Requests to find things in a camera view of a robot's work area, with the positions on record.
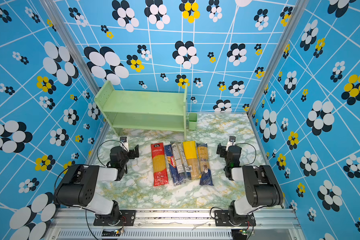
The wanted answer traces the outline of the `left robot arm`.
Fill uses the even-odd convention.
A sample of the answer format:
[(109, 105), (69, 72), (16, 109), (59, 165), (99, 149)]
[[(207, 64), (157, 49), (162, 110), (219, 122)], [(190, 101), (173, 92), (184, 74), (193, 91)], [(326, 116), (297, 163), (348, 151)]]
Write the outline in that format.
[(96, 186), (98, 182), (120, 181), (128, 172), (128, 161), (139, 156), (139, 146), (128, 151), (123, 146), (117, 146), (111, 149), (111, 160), (105, 167), (98, 165), (70, 166), (55, 188), (55, 202), (94, 213), (94, 226), (133, 226), (136, 211), (120, 210), (117, 201), (96, 193)]

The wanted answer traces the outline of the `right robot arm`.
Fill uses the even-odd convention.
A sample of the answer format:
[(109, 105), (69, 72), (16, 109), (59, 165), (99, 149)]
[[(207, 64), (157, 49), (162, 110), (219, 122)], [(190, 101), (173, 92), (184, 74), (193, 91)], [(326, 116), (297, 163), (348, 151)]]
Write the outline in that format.
[(241, 165), (242, 148), (239, 144), (223, 146), (218, 144), (217, 154), (225, 160), (225, 175), (245, 187), (245, 196), (232, 201), (229, 221), (234, 226), (249, 222), (254, 212), (262, 208), (282, 206), (284, 202), (281, 187), (269, 165)]

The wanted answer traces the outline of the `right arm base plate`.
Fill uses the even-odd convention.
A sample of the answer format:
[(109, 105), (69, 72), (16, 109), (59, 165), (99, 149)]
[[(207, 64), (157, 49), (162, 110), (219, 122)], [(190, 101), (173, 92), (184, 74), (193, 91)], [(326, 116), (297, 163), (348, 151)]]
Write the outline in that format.
[(230, 213), (228, 210), (216, 210), (212, 213), (217, 227), (255, 227), (256, 220), (254, 214), (237, 215)]

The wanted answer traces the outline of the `red spaghetti bag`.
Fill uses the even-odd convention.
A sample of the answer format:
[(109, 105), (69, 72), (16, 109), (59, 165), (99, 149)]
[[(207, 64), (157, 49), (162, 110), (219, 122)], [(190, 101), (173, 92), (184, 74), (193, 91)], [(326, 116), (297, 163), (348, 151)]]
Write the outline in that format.
[(154, 171), (154, 187), (163, 186), (169, 183), (165, 149), (163, 143), (151, 144), (153, 171)]

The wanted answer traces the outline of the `yellow spaghetti bag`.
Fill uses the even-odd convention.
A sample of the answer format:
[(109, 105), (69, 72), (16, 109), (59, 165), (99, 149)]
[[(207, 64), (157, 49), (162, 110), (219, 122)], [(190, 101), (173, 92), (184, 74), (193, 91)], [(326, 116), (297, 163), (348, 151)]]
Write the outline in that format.
[(184, 154), (191, 173), (191, 180), (198, 180), (201, 178), (199, 167), (199, 160), (195, 141), (183, 142)]

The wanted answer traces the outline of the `green wooden shelf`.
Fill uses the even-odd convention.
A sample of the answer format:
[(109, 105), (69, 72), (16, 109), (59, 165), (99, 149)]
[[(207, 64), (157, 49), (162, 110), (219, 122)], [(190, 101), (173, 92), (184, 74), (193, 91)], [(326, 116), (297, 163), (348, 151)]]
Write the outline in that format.
[(95, 103), (116, 135), (123, 129), (184, 133), (187, 139), (187, 90), (183, 93), (119, 91), (106, 81)]

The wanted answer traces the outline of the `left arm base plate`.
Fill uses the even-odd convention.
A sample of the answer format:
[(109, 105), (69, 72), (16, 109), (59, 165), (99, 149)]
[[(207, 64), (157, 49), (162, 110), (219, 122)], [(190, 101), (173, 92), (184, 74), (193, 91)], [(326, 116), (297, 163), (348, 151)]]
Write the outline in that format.
[(95, 215), (93, 225), (100, 227), (130, 227), (134, 225), (136, 213), (136, 210), (117, 210), (109, 215)]

